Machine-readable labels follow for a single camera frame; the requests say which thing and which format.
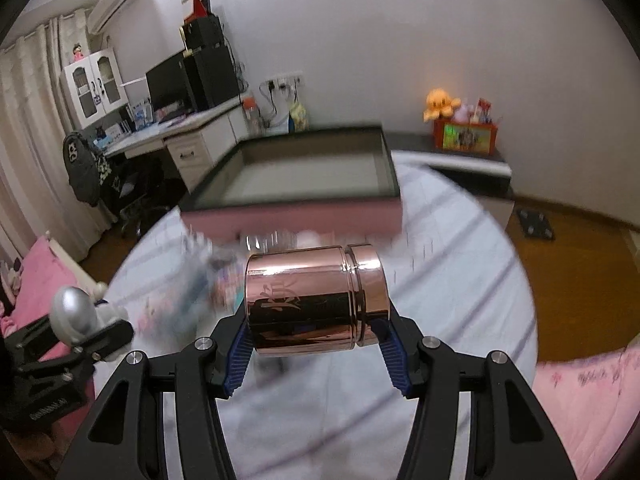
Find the rose gold metal jar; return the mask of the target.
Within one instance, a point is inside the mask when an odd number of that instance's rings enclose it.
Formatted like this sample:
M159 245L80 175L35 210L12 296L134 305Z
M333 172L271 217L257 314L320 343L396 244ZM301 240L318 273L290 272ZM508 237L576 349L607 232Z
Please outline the rose gold metal jar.
M380 257L370 245L251 256L244 309L262 356L352 350L378 341L390 320Z

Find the pink pillow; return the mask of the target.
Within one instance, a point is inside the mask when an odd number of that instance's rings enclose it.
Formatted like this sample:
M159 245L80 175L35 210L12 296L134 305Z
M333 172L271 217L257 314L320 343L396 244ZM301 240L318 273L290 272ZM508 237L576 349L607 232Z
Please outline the pink pillow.
M53 297L61 287L78 285L76 276L55 255L44 236L32 245L23 266L15 308L1 319L5 337L48 314Z

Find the pink blanket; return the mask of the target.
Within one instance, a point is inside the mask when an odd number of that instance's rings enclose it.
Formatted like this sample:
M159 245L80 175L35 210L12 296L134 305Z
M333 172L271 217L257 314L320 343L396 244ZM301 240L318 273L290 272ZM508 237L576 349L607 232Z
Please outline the pink blanket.
M540 363L534 393L579 479L605 470L639 415L639 348Z

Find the beige curtain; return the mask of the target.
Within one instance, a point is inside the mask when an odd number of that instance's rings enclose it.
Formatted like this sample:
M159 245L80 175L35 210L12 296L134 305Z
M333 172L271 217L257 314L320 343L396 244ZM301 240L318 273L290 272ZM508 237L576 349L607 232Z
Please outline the beige curtain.
M24 257L51 233L76 261L110 219L78 202L62 146L74 130L60 76L73 47L89 51L86 11L51 18L1 51L1 257Z

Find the black office chair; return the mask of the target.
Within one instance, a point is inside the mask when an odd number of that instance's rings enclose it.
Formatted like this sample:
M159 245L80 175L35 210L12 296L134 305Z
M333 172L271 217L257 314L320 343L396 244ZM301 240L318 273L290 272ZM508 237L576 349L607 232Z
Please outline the black office chair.
M122 236L134 231L140 240L181 196L181 184L163 167L112 165L80 132L65 137L62 153L76 198L94 208L103 206L116 218Z

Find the white striped round bedspread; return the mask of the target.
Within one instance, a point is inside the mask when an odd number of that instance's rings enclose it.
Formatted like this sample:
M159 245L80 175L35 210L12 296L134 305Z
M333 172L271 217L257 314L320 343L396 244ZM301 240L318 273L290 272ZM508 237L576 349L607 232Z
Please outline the white striped round bedspread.
M534 300L506 231L441 174L400 164L402 230L268 258L239 309L255 350L217 405L240 479L393 479L416 402L392 384L358 304L410 318L468 356L504 352L526 379L537 362Z

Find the black floor scale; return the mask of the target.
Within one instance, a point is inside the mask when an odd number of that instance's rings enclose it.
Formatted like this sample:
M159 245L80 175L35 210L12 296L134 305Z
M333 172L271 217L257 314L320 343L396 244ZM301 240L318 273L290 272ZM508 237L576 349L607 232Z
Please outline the black floor scale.
M555 240L550 222L543 212L518 208L515 213L525 237L534 238L535 240L548 240L548 242Z

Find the white glass-door cabinet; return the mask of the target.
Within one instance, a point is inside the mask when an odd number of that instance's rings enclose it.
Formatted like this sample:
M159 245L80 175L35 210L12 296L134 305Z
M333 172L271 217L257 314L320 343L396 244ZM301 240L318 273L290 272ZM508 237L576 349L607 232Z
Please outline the white glass-door cabinet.
M90 127L129 103L113 49L101 50L65 66L60 81L77 130Z

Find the black white low cabinet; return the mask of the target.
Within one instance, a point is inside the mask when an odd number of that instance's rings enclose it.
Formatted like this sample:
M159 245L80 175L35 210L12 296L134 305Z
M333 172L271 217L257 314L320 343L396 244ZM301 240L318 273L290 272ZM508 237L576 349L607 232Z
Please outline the black white low cabinet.
M514 209L512 169L499 152L493 155L446 152L436 148L434 136L417 133L384 133L388 147L400 160L430 167L476 197L506 229Z

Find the black computer monitor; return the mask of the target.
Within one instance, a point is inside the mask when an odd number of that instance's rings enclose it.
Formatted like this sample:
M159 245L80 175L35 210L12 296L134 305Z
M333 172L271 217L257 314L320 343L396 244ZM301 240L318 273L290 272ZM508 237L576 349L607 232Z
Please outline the black computer monitor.
M177 105L179 110L188 110L191 107L182 61L183 53L178 52L145 73L154 112L171 105Z

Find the black computer tower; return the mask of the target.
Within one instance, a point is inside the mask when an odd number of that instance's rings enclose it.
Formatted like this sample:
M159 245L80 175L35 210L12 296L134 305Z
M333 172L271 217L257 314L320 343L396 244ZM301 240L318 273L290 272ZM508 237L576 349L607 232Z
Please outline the black computer tower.
M197 112L224 104L241 93L227 46L191 51L182 58L182 66L191 104Z

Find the red picture storage box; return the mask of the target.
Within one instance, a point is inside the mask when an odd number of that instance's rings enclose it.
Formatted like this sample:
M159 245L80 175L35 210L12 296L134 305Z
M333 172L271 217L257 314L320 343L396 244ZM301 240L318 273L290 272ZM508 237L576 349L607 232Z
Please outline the red picture storage box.
M494 154L497 133L498 128L493 124L436 119L433 126L436 148L477 155Z

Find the yellow snack bag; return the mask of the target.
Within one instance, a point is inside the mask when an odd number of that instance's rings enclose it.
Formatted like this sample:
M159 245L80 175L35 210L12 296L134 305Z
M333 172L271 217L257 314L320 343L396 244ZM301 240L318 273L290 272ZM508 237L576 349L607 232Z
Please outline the yellow snack bag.
M306 107L299 100L295 100L288 107L288 132L302 132L308 129L309 119Z

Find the orange octopus plush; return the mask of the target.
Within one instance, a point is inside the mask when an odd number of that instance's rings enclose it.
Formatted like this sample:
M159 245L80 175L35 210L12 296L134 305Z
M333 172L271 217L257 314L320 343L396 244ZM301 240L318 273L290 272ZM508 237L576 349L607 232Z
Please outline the orange octopus plush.
M461 100L459 98L452 98L446 90L435 88L428 92L425 98L423 121L431 122L439 118L451 118L460 106Z

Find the wall power strip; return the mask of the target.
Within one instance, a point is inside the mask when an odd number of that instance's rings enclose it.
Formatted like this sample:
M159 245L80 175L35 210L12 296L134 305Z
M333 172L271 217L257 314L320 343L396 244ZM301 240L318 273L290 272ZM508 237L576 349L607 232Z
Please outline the wall power strip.
M268 78L266 80L268 88L281 89L281 88L302 88L305 84L304 74L300 70L294 70L294 72L280 73L276 76Z

